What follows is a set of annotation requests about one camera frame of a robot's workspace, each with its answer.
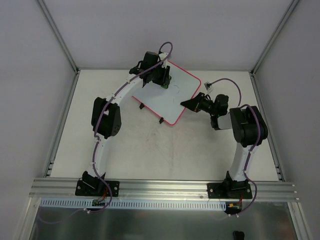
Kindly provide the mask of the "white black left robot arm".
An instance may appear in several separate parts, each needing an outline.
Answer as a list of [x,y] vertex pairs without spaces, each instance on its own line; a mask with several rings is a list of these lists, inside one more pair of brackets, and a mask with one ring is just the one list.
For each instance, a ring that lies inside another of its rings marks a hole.
[[232,130],[236,150],[232,165],[226,174],[226,185],[248,183],[248,169],[256,148],[268,137],[268,128],[256,106],[245,104],[228,108],[229,97],[224,94],[211,100],[204,93],[182,101],[183,107],[195,113],[204,111],[210,115],[210,124],[216,131]]

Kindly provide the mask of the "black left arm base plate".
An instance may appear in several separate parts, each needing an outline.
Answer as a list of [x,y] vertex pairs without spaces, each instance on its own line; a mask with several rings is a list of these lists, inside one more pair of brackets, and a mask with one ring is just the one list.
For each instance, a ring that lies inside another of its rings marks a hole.
[[209,199],[245,199],[253,198],[251,186],[248,182],[241,181],[228,185],[226,183],[208,183],[207,194]]

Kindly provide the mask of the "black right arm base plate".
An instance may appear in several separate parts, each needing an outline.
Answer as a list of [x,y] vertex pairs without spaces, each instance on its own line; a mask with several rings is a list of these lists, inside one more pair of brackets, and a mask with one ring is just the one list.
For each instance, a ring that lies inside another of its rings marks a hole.
[[106,193],[107,197],[110,197],[111,194],[112,197],[118,197],[120,190],[120,182],[107,180],[106,183],[108,184],[110,189],[101,181],[98,183],[96,187],[93,187],[85,183],[83,180],[78,180],[75,188],[75,195],[81,197],[102,197],[103,194]]

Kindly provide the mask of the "pink-framed whiteboard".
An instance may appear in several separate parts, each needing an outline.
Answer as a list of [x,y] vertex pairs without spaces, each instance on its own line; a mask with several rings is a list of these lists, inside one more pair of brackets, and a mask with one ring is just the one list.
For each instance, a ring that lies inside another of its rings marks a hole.
[[198,77],[171,61],[168,62],[168,66],[171,77],[168,88],[151,82],[138,89],[132,97],[162,118],[164,122],[173,126],[185,110],[181,102],[192,99],[202,82]]

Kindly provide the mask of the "green bone-shaped eraser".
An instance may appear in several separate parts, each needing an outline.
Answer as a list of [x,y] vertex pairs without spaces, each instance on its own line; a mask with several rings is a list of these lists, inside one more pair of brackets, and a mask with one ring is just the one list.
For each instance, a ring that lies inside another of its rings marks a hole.
[[164,89],[168,89],[168,87],[169,87],[169,85],[170,85],[170,82],[171,82],[171,79],[172,79],[172,77],[169,75],[169,76],[168,76],[167,84],[164,84],[164,85],[162,85],[161,87],[164,88]]

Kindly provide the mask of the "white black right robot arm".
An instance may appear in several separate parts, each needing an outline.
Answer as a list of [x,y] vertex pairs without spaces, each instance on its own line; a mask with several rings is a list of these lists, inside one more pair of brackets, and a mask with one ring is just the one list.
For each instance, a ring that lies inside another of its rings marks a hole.
[[161,87],[168,87],[171,77],[168,66],[167,52],[146,52],[143,60],[129,70],[122,86],[107,98],[96,98],[93,104],[91,125],[93,126],[95,147],[92,163],[82,174],[82,181],[89,188],[101,189],[102,179],[106,174],[106,163],[111,148],[111,142],[119,133],[121,121],[121,106],[133,94],[149,82]]

